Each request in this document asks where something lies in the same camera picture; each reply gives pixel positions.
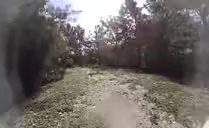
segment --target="white sky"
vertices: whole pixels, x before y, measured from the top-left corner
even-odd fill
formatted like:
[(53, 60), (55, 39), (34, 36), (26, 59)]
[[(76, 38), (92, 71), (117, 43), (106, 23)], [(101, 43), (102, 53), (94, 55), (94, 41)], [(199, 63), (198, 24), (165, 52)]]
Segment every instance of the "white sky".
[[(82, 11), (77, 17), (77, 23), (85, 28), (86, 34), (89, 31), (93, 32), (101, 17), (118, 15), (118, 10), (124, 2), (124, 0), (51, 0), (57, 6), (63, 6), (68, 1), (73, 9)], [(145, 2), (145, 0), (137, 1), (139, 5)]]

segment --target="blurry object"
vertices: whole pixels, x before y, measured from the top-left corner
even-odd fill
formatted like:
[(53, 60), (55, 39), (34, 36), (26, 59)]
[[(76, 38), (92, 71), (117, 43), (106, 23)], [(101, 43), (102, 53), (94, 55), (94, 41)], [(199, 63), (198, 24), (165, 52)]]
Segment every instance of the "blurry object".
[(209, 117), (207, 118), (206, 122), (204, 123), (202, 128), (209, 128)]

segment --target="dirt trail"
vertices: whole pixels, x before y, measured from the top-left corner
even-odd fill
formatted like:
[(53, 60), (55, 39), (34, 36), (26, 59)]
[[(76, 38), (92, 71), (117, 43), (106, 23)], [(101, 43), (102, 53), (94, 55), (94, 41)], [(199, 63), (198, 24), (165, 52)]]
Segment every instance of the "dirt trail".
[(121, 75), (112, 81), (113, 86), (103, 89), (106, 91), (92, 90), (94, 95), (94, 92), (100, 95), (95, 96), (100, 99), (96, 102), (96, 112), (108, 128), (183, 128), (173, 115), (160, 111), (155, 104), (144, 99), (147, 90), (143, 87), (137, 85), (135, 90), (130, 90), (130, 83), (121, 84), (126, 79), (130, 77)]

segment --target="ground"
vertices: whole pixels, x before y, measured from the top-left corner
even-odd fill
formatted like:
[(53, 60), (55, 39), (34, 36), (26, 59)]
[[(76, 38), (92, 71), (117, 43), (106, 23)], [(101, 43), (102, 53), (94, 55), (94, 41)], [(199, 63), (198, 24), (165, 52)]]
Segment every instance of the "ground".
[(25, 106), (24, 121), (17, 118), (13, 125), (197, 128), (207, 116), (209, 91), (130, 70), (73, 68), (66, 71), (63, 80), (43, 87)]

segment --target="grass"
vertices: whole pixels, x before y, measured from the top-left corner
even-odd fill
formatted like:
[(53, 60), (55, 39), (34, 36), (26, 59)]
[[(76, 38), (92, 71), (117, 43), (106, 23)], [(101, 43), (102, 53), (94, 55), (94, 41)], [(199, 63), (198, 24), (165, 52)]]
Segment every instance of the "grass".
[(67, 117), (69, 128), (104, 128), (92, 109), (100, 93), (115, 84), (132, 83), (129, 89), (140, 85), (147, 89), (145, 99), (159, 109), (174, 115), (189, 127), (193, 108), (192, 95), (184, 86), (165, 77), (134, 73), (130, 70), (100, 70), (89, 68), (68, 69), (63, 80), (45, 86), (25, 109), (25, 128), (63, 128)]
[(95, 114), (86, 110), (89, 106), (85, 98), (87, 86), (96, 82), (89, 80), (87, 71), (69, 69), (63, 80), (43, 88), (42, 93), (25, 107), (24, 127), (63, 128), (67, 117), (69, 128), (102, 128)]
[(132, 79), (124, 81), (133, 83), (129, 89), (136, 89), (140, 85), (147, 89), (145, 99), (155, 103), (162, 111), (172, 114), (176, 121), (186, 127), (191, 127), (191, 113), (194, 109), (193, 96), (185, 91), (184, 85), (174, 83), (169, 79), (153, 74), (130, 74)]

